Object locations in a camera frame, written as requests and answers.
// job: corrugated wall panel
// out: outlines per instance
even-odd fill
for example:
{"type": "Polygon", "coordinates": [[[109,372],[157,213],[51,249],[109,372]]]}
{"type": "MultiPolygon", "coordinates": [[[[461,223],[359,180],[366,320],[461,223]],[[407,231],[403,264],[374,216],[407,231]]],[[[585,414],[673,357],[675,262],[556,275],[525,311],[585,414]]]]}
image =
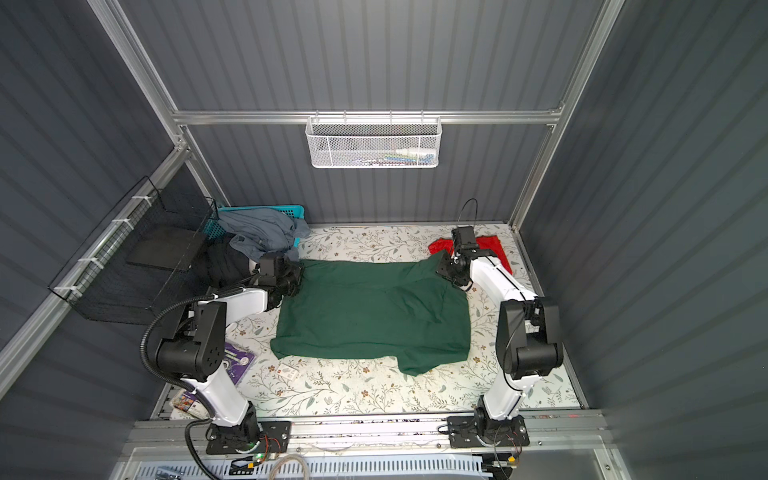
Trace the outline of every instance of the corrugated wall panel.
{"type": "Polygon", "coordinates": [[[477,197],[478,220],[507,220],[544,125],[450,125],[437,168],[337,170],[312,166],[304,128],[191,128],[235,205],[301,204],[311,223],[454,221],[477,197]]]}
{"type": "Polygon", "coordinates": [[[765,469],[767,22],[628,2],[523,224],[636,478],[765,469]]]}
{"type": "MultiPolygon", "coordinates": [[[[0,2],[0,346],[172,147],[85,0],[0,2]]],[[[64,319],[0,402],[0,478],[109,475],[159,389],[141,333],[64,319]]]]}
{"type": "Polygon", "coordinates": [[[184,110],[556,108],[598,0],[124,0],[184,110]]]}

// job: red cloth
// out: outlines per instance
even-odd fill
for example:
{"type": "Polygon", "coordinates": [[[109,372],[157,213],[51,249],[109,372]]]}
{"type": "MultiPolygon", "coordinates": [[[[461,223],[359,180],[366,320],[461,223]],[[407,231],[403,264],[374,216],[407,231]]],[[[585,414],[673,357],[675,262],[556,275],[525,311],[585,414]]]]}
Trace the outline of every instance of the red cloth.
{"type": "MultiPolygon", "coordinates": [[[[493,253],[495,253],[498,259],[502,262],[502,266],[507,269],[509,273],[515,275],[515,273],[512,272],[512,267],[509,266],[509,261],[507,260],[507,256],[504,253],[504,249],[502,248],[502,242],[498,241],[498,237],[496,235],[493,237],[478,237],[477,242],[478,247],[493,250],[493,253]]],[[[429,252],[432,255],[438,253],[440,250],[447,250],[448,253],[452,255],[453,241],[449,238],[441,238],[429,244],[429,252]]]]}

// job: purple booklet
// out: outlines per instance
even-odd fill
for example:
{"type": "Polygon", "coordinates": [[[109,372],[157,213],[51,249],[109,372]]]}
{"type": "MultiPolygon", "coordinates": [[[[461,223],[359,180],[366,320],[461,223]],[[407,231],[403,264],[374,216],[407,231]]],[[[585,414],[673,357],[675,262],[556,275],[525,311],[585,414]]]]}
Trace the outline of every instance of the purple booklet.
{"type": "MultiPolygon", "coordinates": [[[[227,370],[227,374],[232,379],[232,383],[237,385],[240,379],[243,378],[254,357],[255,355],[251,352],[241,350],[231,343],[224,343],[224,359],[222,363],[227,370]]],[[[185,390],[179,391],[170,400],[170,404],[175,409],[179,409],[199,419],[208,418],[205,407],[197,401],[197,397],[185,390]]]]}

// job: teal plastic basket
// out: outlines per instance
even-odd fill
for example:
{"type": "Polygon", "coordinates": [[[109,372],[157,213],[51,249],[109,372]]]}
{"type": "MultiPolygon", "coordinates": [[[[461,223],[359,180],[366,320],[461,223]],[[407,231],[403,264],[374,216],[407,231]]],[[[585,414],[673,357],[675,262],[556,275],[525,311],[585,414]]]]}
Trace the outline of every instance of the teal plastic basket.
{"type": "MultiPolygon", "coordinates": [[[[218,211],[231,212],[233,210],[251,210],[253,208],[271,208],[272,210],[283,212],[284,214],[286,214],[288,217],[291,217],[291,218],[304,218],[304,207],[302,207],[301,205],[263,205],[259,207],[221,207],[218,209],[218,211]]],[[[226,233],[226,231],[223,228],[219,227],[219,223],[215,218],[208,220],[208,224],[205,226],[204,231],[208,235],[208,238],[212,240],[215,240],[226,233]]],[[[296,240],[293,242],[293,246],[298,247],[300,241],[301,239],[297,237],[296,240]]]]}

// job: black wire mesh shelf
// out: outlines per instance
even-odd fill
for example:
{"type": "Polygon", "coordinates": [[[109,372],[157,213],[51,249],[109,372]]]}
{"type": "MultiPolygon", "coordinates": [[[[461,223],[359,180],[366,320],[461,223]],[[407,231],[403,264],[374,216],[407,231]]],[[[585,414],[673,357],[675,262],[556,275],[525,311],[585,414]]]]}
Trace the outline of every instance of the black wire mesh shelf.
{"type": "MultiPolygon", "coordinates": [[[[216,219],[216,203],[209,198],[153,190],[127,218],[112,220],[117,228],[92,257],[77,260],[86,265],[74,281],[49,289],[85,319],[148,325],[172,303],[205,293],[207,282],[190,265],[161,269],[129,263],[131,252],[158,227],[206,237],[216,219]]],[[[186,248],[198,246],[189,242],[186,248]]]]}

